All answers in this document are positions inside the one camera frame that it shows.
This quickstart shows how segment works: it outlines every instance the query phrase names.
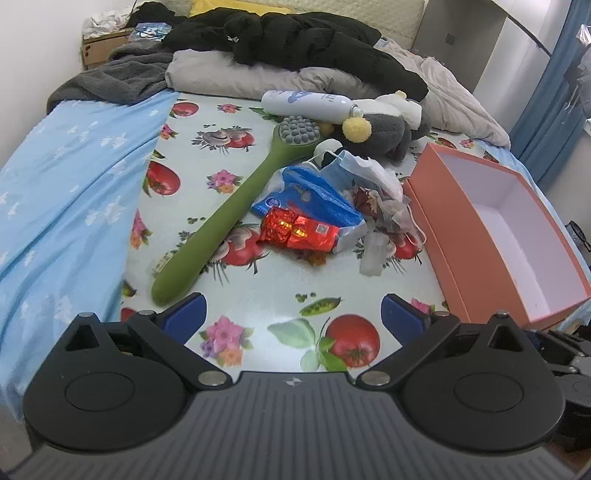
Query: yellow pom-pom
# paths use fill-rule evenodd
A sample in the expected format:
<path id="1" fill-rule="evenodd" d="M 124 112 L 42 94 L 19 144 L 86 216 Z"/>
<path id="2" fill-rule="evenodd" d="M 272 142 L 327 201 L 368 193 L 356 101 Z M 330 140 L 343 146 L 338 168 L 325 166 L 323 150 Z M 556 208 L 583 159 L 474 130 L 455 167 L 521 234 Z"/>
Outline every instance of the yellow pom-pom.
<path id="1" fill-rule="evenodd" d="M 360 116 L 348 118 L 343 122 L 343 135 L 353 143 L 363 143 L 371 136 L 371 124 Z"/>
<path id="2" fill-rule="evenodd" d="M 330 137 L 335 131 L 335 126 L 330 122 L 316 122 L 320 127 L 320 133 L 324 138 Z"/>

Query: drawer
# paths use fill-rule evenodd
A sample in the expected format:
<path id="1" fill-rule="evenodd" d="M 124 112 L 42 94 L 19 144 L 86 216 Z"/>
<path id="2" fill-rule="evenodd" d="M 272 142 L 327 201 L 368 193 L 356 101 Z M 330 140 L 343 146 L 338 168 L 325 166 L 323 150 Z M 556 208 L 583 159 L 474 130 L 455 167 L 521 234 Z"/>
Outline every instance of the drawer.
<path id="1" fill-rule="evenodd" d="M 91 65 L 93 63 L 106 62 L 109 54 L 117 47 L 129 43 L 126 36 L 106 38 L 92 43 L 82 45 L 82 63 Z"/>

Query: open cardboard box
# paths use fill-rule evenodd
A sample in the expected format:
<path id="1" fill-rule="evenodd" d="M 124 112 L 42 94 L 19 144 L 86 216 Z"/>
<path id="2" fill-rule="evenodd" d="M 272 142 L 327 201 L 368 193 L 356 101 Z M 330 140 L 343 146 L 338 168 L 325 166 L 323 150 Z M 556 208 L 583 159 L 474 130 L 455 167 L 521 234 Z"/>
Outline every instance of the open cardboard box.
<path id="1" fill-rule="evenodd" d="M 591 297 L 560 228 L 522 175 L 429 144 L 404 185 L 450 311 L 486 323 L 555 325 Z"/>

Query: plush toy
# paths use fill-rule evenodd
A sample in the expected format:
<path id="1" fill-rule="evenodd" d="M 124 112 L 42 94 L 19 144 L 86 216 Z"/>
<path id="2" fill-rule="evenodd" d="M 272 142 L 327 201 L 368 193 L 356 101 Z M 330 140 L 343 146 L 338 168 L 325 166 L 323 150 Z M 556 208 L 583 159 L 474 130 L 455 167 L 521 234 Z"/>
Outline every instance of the plush toy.
<path id="1" fill-rule="evenodd" d="M 362 158 L 401 162 L 411 141 L 424 137 L 431 125 L 421 106 L 406 100 L 404 92 L 382 95 L 375 100 L 355 100 L 363 117 L 348 118 L 336 125 L 332 137 Z"/>

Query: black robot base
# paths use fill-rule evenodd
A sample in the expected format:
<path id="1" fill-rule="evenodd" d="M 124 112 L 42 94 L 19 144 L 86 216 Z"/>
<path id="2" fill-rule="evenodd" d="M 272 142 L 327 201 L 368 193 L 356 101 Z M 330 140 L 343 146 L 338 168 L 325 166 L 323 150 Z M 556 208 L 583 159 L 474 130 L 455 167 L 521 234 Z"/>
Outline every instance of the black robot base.
<path id="1" fill-rule="evenodd" d="M 243 372 L 234 383 L 160 320 L 72 321 L 25 394 L 34 453 L 9 479 L 587 478 L 545 447 L 565 396 L 508 315 L 459 336 L 459 319 L 435 312 L 355 382 Z"/>

